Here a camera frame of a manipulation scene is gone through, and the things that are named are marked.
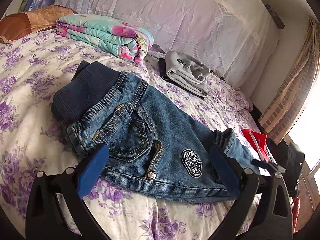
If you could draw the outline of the blue denim jeans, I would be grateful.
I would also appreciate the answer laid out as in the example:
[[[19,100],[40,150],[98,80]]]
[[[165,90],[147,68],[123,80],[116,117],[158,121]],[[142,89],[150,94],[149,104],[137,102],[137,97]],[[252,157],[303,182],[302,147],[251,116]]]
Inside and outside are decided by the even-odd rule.
[[[181,203],[231,197],[210,161],[217,145],[242,168],[259,174],[253,155],[232,129],[211,130],[180,110],[145,80],[82,61],[53,97],[53,115],[79,158],[103,145],[101,176],[126,190]]]

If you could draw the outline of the red white blue garment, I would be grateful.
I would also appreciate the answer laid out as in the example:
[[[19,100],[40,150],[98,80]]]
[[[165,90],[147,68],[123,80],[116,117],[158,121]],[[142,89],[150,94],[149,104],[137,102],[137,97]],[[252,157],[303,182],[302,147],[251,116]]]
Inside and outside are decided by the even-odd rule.
[[[261,161],[269,162],[270,158],[267,153],[267,135],[255,132],[251,129],[243,129],[242,133],[249,144],[258,153]]]

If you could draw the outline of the plaid curtain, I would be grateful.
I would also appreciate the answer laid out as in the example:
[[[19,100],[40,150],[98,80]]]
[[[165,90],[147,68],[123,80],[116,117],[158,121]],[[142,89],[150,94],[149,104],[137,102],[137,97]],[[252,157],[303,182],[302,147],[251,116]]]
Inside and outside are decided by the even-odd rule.
[[[319,22],[309,18],[303,46],[273,101],[258,119],[268,137],[279,144],[304,111],[319,77]]]

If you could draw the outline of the folded grey sweatshirt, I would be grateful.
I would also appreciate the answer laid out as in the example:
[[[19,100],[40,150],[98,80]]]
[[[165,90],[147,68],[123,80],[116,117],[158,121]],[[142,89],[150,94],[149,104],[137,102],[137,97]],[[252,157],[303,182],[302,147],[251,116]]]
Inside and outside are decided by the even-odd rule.
[[[169,51],[165,55],[167,77],[185,90],[199,96],[208,95],[207,78],[209,68],[194,57],[178,51]]]

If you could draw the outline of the white lace headboard cover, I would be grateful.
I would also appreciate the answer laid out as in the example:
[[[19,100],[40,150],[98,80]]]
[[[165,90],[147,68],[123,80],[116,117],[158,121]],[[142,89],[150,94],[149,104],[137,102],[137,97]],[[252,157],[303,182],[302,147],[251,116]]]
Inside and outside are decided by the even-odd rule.
[[[148,30],[164,51],[202,61],[234,87],[257,82],[279,30],[261,0],[55,0]]]

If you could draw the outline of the folded black garment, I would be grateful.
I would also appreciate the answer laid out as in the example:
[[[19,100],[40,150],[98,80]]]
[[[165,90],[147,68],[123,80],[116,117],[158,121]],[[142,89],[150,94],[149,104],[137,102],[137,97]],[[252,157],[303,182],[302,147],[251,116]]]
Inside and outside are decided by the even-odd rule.
[[[166,81],[166,82],[168,82],[168,83],[170,83],[170,84],[173,84],[173,85],[175,85],[175,86],[183,89],[184,91],[186,91],[186,92],[188,92],[188,93],[190,93],[190,94],[192,94],[192,95],[194,95],[194,96],[196,96],[196,97],[198,97],[198,98],[200,98],[200,99],[202,99],[202,100],[204,99],[204,96],[197,95],[197,94],[195,94],[195,93],[187,90],[186,88],[182,87],[181,85],[179,85],[179,84],[176,83],[175,81],[172,81],[172,80],[167,76],[167,74],[166,74],[166,62],[165,62],[165,59],[164,59],[164,58],[160,58],[160,59],[158,60],[158,66],[159,66],[160,76],[161,76],[161,78],[162,78],[164,81]]]

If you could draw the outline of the floral folded quilt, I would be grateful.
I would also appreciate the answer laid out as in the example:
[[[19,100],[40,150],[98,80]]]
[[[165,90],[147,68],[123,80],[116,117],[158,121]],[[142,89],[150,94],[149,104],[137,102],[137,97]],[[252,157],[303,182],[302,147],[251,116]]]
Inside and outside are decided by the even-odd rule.
[[[62,16],[56,20],[56,32],[134,63],[143,61],[154,42],[147,30],[101,15]]]

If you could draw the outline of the brown pillow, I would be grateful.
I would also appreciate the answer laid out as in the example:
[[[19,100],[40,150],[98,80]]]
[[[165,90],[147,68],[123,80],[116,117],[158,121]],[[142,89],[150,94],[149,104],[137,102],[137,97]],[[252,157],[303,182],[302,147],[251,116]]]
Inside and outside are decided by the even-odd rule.
[[[75,15],[76,11],[60,5],[50,5],[28,12],[19,12],[1,20],[1,43],[10,44],[29,34],[55,27],[58,18]]]

